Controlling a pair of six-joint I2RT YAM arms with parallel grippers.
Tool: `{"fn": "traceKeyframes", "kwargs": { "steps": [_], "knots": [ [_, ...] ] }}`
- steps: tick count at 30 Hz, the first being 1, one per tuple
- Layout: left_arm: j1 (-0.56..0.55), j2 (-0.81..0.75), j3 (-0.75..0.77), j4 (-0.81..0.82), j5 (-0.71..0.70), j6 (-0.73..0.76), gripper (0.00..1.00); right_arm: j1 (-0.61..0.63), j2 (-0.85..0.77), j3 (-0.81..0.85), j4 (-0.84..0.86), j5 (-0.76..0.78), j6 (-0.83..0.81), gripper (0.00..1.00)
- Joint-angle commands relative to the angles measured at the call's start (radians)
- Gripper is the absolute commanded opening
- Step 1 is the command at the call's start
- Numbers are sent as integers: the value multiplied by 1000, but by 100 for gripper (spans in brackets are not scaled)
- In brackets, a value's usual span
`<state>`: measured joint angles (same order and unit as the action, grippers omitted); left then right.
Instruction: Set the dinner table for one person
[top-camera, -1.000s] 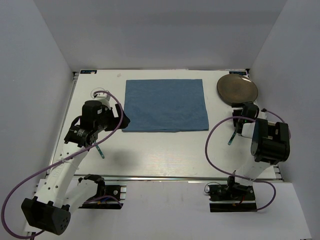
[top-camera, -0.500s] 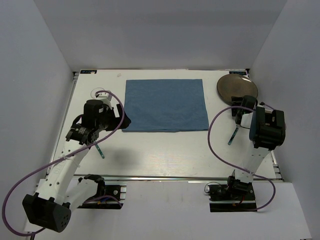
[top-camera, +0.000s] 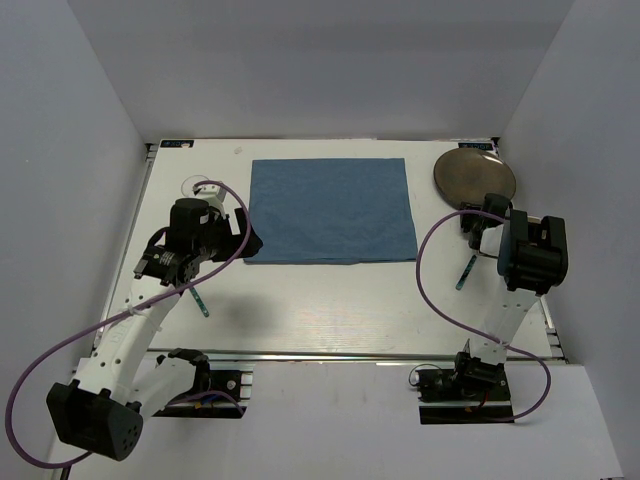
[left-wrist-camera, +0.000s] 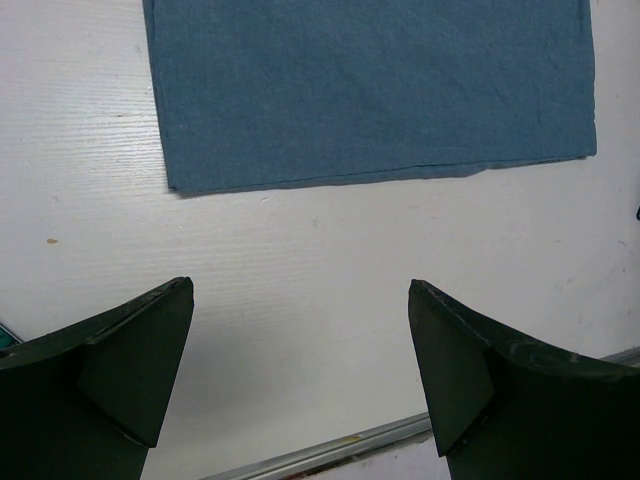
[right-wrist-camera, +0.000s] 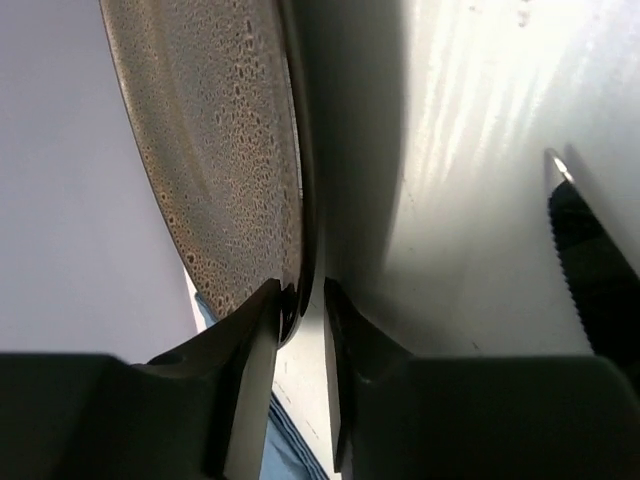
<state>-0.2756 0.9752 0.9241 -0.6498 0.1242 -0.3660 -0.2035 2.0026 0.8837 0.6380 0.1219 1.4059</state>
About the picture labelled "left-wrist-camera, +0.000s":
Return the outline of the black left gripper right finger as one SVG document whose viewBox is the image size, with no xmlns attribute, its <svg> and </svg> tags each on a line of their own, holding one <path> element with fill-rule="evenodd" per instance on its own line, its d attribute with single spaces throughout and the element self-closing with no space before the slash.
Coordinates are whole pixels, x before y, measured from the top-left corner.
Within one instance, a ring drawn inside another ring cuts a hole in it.
<svg viewBox="0 0 640 480">
<path fill-rule="evenodd" d="M 454 479 L 635 479 L 639 370 L 486 317 L 423 280 L 408 316 L 438 454 Z"/>
</svg>

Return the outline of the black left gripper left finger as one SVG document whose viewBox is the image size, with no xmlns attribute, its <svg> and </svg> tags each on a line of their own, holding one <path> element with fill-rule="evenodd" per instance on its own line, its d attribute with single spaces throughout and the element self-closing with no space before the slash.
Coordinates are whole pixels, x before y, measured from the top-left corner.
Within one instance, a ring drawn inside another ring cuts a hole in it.
<svg viewBox="0 0 640 480">
<path fill-rule="evenodd" d="M 193 282 L 177 277 L 1 350 L 2 478 L 140 478 L 193 310 Z"/>
</svg>

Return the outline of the blue cloth napkin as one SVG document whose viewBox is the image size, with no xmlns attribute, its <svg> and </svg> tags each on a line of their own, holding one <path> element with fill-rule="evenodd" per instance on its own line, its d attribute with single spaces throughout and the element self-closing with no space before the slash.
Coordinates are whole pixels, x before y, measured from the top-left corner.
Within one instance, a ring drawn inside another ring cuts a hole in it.
<svg viewBox="0 0 640 480">
<path fill-rule="evenodd" d="M 168 186 L 466 177 L 592 156 L 586 1 L 147 1 Z"/>
</svg>

